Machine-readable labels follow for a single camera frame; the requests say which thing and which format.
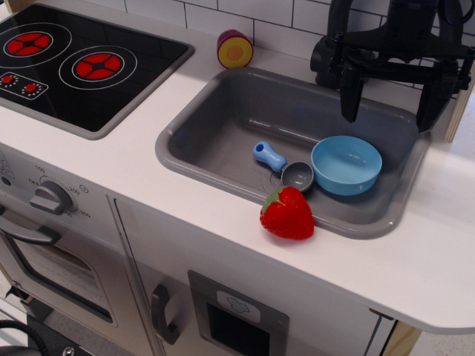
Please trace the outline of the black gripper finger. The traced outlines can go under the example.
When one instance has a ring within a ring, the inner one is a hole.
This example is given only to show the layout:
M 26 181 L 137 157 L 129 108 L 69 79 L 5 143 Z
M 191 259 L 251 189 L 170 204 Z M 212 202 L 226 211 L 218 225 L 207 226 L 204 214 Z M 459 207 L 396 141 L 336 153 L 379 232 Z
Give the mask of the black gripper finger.
M 437 62 L 431 70 L 428 82 L 424 83 L 416 114 L 419 133 L 433 128 L 452 95 L 459 89 L 459 67 L 456 61 Z
M 354 122 L 358 114 L 364 77 L 361 71 L 350 64 L 345 64 L 340 77 L 341 114 L 348 122 Z

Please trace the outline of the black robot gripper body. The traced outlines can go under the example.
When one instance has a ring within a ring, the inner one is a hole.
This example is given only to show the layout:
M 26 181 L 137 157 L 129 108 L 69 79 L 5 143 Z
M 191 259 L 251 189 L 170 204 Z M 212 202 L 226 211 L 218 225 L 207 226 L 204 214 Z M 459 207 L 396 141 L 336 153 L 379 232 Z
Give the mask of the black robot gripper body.
M 431 68 L 456 61 L 459 80 L 471 75 L 471 48 L 462 31 L 471 6 L 459 1 L 391 1 L 385 23 L 375 30 L 337 33 L 330 72 L 340 79 L 345 64 L 364 78 L 429 80 Z

